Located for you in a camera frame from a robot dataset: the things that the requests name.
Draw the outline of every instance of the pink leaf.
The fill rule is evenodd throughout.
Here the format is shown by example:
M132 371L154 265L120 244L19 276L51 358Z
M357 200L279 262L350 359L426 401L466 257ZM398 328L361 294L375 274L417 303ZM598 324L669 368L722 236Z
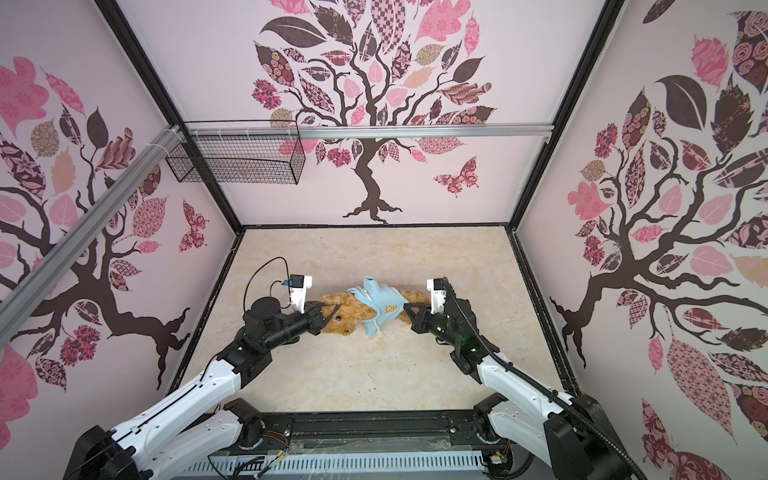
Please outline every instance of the pink leaf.
M648 358L650 364L654 366L654 373L661 369L661 363L664 361L664 348L661 345L661 338L655 336L648 345Z
M704 220L707 225L717 225L723 221L726 214L730 211L730 202L733 199L733 195L723 195L721 197L715 197L712 200L706 202L699 209L699 218Z
M8 195L0 195L0 220L15 223L24 218L27 208L24 204Z
M659 200L659 210L665 214L674 215L680 209L680 202L683 200L683 192L680 185L675 185L661 197Z
M78 208L74 205L72 197L62 195L54 200L51 209L48 211L48 218L56 225L74 227L78 222Z
M406 95L408 94L408 90L405 88L393 88L392 90L388 91L386 94L386 100L389 102L391 106L394 108L399 107L402 105L404 101L406 101Z
M648 243L656 240L664 229L658 225L647 225L637 229L632 237L640 243Z
M360 87L349 77L344 78L344 95L347 98L354 98L360 94Z
M725 255L710 245L702 245L694 250L690 267L695 273L704 276L723 275L733 271L733 266Z

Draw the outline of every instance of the black floor border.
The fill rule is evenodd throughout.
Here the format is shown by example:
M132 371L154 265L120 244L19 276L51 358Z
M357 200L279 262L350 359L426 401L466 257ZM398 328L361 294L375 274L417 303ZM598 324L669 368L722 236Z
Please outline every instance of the black floor border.
M536 279L531 270L531 264L528 263L528 258L525 256L522 243L518 237L517 230L513 230L507 227L507 236L509 237L509 243L512 245L512 250L515 252L515 259L518 261L520 267L520 274L525 281L525 288L528 290L528 295L531 297L531 304L538 317L538 322L541 325L541 331L544 333L544 339L549 347L549 353L554 362L554 367L558 371L560 376L560 383L563 385L563 390L572 395L579 396L581 394L581 387L576 380L571 363L568 360L568 355L565 353L563 344L558 337L558 329L552 321L552 317L549 315L544 297L541 295L541 289L536 283Z
M240 249L240 244L243 242L243 238L245 237L245 232L245 229L240 230L240 232L235 237L235 241L232 243L232 248L227 255L227 259L224 261L224 266L221 268L219 276L216 278L214 289L211 291L210 296L208 297L208 301L205 304L205 308L200 315L200 321L197 322L197 325L195 326L194 331L192 332L192 335L190 336L187 343L187 348L184 350L184 356L181 357L181 363L179 363L179 366L176 368L174 381L170 384L167 395L170 395L174 390L181 386L184 373L186 373L187 367L190 365L192 355L194 355L194 351L197 348L197 343L200 342L200 337L203 335L203 330L205 329L206 323L208 323L210 313L214 310L214 305L216 305L216 300L219 298L219 293L221 293L221 288L224 285L224 281L227 279L227 275L230 272L232 263L235 261L237 251Z

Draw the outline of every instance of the pink wall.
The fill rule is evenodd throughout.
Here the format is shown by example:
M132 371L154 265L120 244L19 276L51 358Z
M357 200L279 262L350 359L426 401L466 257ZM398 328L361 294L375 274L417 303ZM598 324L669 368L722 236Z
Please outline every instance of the pink wall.
M630 2L521 227L648 478L765 477L767 35L757 0Z
M165 122L92 2L16 2L0 32L4 297ZM232 240L202 184L143 182L0 353L0 478L60 476L164 394Z

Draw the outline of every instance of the tree decal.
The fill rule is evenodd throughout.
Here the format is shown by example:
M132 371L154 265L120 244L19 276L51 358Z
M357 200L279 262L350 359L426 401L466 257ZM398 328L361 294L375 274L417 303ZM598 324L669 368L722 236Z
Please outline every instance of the tree decal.
M15 103L25 101L26 97L16 95L20 89L37 98L47 98L48 94L48 90L31 83L35 79L35 67L29 60L16 58L14 64L18 72L14 75L19 78L9 84L10 90L0 88L0 103L6 114L13 111ZM5 69L0 68L0 75L4 72ZM66 233L79 216L95 204L94 186L104 182L109 188L114 180L107 172L125 169L136 154L131 146L130 128L111 140L98 109L86 117L80 98L69 85L51 74L46 74L46 78L61 99L61 110L32 131L30 143L38 158L20 148L18 139L9 139L3 135L5 132L0 132L0 153L9 174L9 182L5 184L13 185L0 187L0 232L4 234L4 240L0 241L0 269L20 272L14 276L0 273L0 284L10 290L51 251L61 233ZM46 95L38 93L38 88ZM35 120L46 115L45 111L42 115L30 111L19 120ZM59 140L59 131L65 140ZM38 162L44 155L53 158ZM76 162L83 162L81 166L88 172L87 180L76 182L73 157ZM50 178L46 177L41 164L52 164ZM189 337L187 334L178 339L175 335L188 309L163 324L155 317L123 312L117 305L117 296L130 294L130 277L141 274L130 258L152 253L160 246L150 240L160 229L165 215L166 198L151 197L160 179L161 171L156 167L91 241L70 269L77 283L38 305L31 317L43 317L47 322L23 329L12 337L13 341L20 336L36 336L27 358L34 364L37 377L44 382L66 391L67 369L92 360L98 354L99 342L108 336L133 333L149 336L155 343L160 370L157 388L160 388L168 350L179 350ZM184 213L202 244L203 237L198 230L205 228L206 220L193 211L187 212L186 207ZM130 237L140 239L132 244L121 243Z
M254 42L259 63L271 82L256 80L251 95L274 111L273 124L284 120L286 113L297 124L336 127L364 122L372 126L482 124L495 110L475 105L491 90L491 84L469 83L483 59L469 58L480 41L477 20L473 15L466 18L469 0L455 4L452 0L345 0L322 5L309 2L310 8L304 2L272 3L291 15L311 14L318 24L293 16L275 18L261 31L278 35L291 47L262 45L261 39ZM363 23L360 19L368 6L372 20ZM415 16L407 15L406 8ZM451 39L462 31L462 21L462 37ZM417 31L417 35L403 38L406 30ZM412 46L424 37L434 42L413 52ZM318 58L302 51L318 45L328 49ZM462 55L467 58L459 61ZM288 108L278 108L289 102L298 106L293 115ZM402 209L382 198L370 162L376 158L400 162L402 151L414 161L426 162L425 154L440 155L463 145L456 137L421 138L417 143L418 147L398 138L360 138L305 141L303 147L307 153L315 151L318 164L327 159L335 167L353 166L362 181L368 195L345 218L368 212L372 220L387 223L379 212ZM289 144L285 151L292 149ZM460 175L440 175L434 180L457 194L477 180L475 173L469 173L475 170L475 159L468 159L467 164L472 165L471 170L465 166Z
M765 13L733 15L742 43L763 41L765 46ZM745 283L768 287L768 258L754 251L768 247L768 213L743 215L768 201L764 175L768 148L746 144L740 148L753 127L758 131L752 137L760 134L750 95L757 88L760 96L764 82L739 73L742 59L735 53L726 76L727 47L720 40L695 38L694 44L692 70L698 80L681 74L661 78L657 83L666 90L665 107L651 105L643 89L620 127L611 123L598 132L597 160L581 170L584 180L568 195L574 213L586 222L574 232L584 241L584 258L591 270L586 293L576 310L550 300L565 321L566 349L572 337L586 368L582 330L606 290L618 290L616 309L627 312L629 328L650 332L648 359L654 372L666 363L680 391L732 438L733 391L742 413L768 440L763 422L768 422L766 390L743 384L765 382L768 377L763 367L742 355L763 348L768 332L739 326L737 319L716 319L707 310L730 304L768 315L759 299L733 291ZM720 80L724 84L712 85ZM707 92L715 91L714 105L708 104ZM665 133L667 120L676 124L670 129L675 134ZM703 142L702 133L711 142ZM702 234L694 235L695 230L688 228L694 224ZM743 253L728 254L733 246ZM680 287L697 289L695 294L681 295L676 293ZM659 316L667 318L669 336L657 325ZM732 352L699 350L708 346ZM723 376L740 381L728 382ZM668 439L651 434L644 441L656 466L669 462L679 469L684 464L675 462L683 460L685 468L693 463L709 465L693 454L674 454ZM711 478L727 477L708 468Z

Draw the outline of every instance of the leaf decal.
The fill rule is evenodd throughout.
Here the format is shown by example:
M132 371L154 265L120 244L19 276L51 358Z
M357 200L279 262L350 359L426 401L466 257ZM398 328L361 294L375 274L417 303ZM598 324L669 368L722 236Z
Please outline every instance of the leaf decal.
M122 276L133 276L141 273L141 270L133 266L131 262L122 259L112 262L110 268L114 268Z
M731 257L744 278L768 286L768 257Z
M444 54L442 54L442 60L440 61L440 68L442 68L443 71L447 71L450 67L453 66L453 64L456 62L456 58L458 58L458 53L461 49L462 49L462 43L459 42L458 45L456 45L455 47L449 48L448 50L445 51Z
M373 30L371 30L371 24L368 24L365 33L360 38L360 47L358 48L358 54L360 61L368 61L376 53L376 37L373 36Z
M165 218L165 198L147 198L136 209L133 235L149 238L157 233Z
M294 47L308 48L320 45L326 38L314 25L297 17L279 17L264 25L261 33L274 31Z
M624 177L624 187L627 189L627 207L632 208L640 200L640 195L645 188L645 162L643 162L642 147L629 164L627 176Z
M650 102L645 97L645 89L642 89L630 105L624 117L624 126L621 128L621 141L624 142L627 152L640 141L649 120Z
M98 306L90 300L80 300L74 305L74 310L78 313L80 318L86 322L101 325L98 316Z
M618 308L619 306L630 306L638 295L640 295L640 292L632 289L621 292L621 295L619 295L619 300L616 302L616 307Z
M30 194L40 200L45 193L45 174L29 154L0 135L0 154L13 178Z
M730 212L730 204L733 195L721 195L709 200L699 208L699 218L707 225L717 225L722 222L726 214Z
M464 29L464 48L467 51L467 56L472 55L472 52L478 47L480 42L480 25L475 20L475 16L472 15L467 21L467 26Z
M44 121L32 129L29 143L38 157L53 157L58 152L58 132L53 119Z
M424 152L432 155L444 154L464 145L456 137L424 137L417 141Z
M301 82L301 87L304 89L306 98L312 105L318 107L320 110L329 111L331 113L334 112L333 103L331 103L331 99L326 92L320 90L316 85L305 81L303 78L299 78L299 81Z
M408 78L402 83L402 86L406 88L421 87L427 80L429 80L433 70L435 70L433 67L422 67L419 70L414 71L408 75Z
M648 344L648 359L654 367L654 374L661 370L664 362L664 348L661 346L661 338L655 336Z
M682 265L686 258L688 258L688 255L680 256L668 253L659 259L659 264L656 265L656 273L669 273Z
M702 245L694 250L690 267L702 276L718 276L733 271L733 266L725 255L710 245Z
M88 117L88 121L85 122L85 129L88 132L88 139L94 145L96 150L104 148L109 142L109 132L107 130L107 124L104 123L104 119L101 118L101 114L96 108L96 111Z
M331 78L330 70L324 67L307 67L302 68L301 71L305 72L307 75L312 77L312 79L317 81L325 81Z
M667 170L672 166L670 155L656 142L650 143L650 165L656 170Z
M645 18L643 18L643 23L651 23L653 20L656 20L667 11L669 7L672 6L674 3L674 0L656 0L654 4L650 7L650 10L648 10L648 13L645 14Z
M328 35L344 45L352 46L352 26L333 8L314 5L317 22L326 29Z
M768 246L768 214L756 215L742 223L727 241L742 248L765 248Z
M741 157L728 165L713 182L725 188L745 187L760 178L767 164L768 148Z
M456 83L462 83L472 78L472 75L474 75L477 71L478 67L480 66L480 61L482 61L483 58L484 57L464 60L462 64L456 67L456 69L453 71L453 81Z
M424 45L419 49L419 53L416 54L416 63L421 66L426 66L437 60L438 55L444 48L443 45L431 43Z
M38 357L35 361L35 373L44 382L60 386L67 391L67 371L59 362Z
M64 108L64 111L62 111L61 117L58 119L58 127L70 142L78 147L82 147L83 139L80 136L80 128L78 127L77 122L74 121L74 118L72 118L69 110L67 110L64 105L62 105L62 107Z
M683 165L688 170L705 170L712 162L702 147L683 140Z
M450 101L457 105L476 104L480 95L488 93L491 90L491 82L488 82L478 88L477 84L458 84L452 87L444 88L440 91Z
M121 292L131 291L131 289L128 288L128 284L125 283L125 278L114 270L109 270L109 283L115 290L119 290Z
M597 225L597 220L589 220L587 223L581 226L581 229L579 229L578 233L576 233L576 237L588 237Z
M632 329L635 323L645 317L648 313L648 299L645 295L640 295L629 307L629 328Z
M404 41L400 44L395 54L395 59L392 60L392 80L399 80L406 76L408 67L411 66L411 45L408 41Z
M659 210L668 215L674 215L680 209L683 201L683 191L680 185L675 185L667 190L659 199Z
M721 336L719 341L740 352L757 350L768 342L768 332L755 328L737 328Z
M730 153L746 137L752 125L750 96L736 84L729 84L720 92L715 104L712 137L723 155Z
M750 382L768 382L768 373L738 353L710 353L710 359L725 373Z
M74 164L69 155L69 149L56 155L56 160L51 168L51 182L55 194L60 194L72 188L74 185Z
M707 96L691 77L670 75L660 82L667 89L667 115L676 124L701 130L707 118Z
M343 67L344 65L348 64L350 60L352 60L352 55L341 50L327 51L321 56L328 58L328 61L337 67Z
M707 358L692 346L673 339L667 364L685 396L733 437L726 386Z

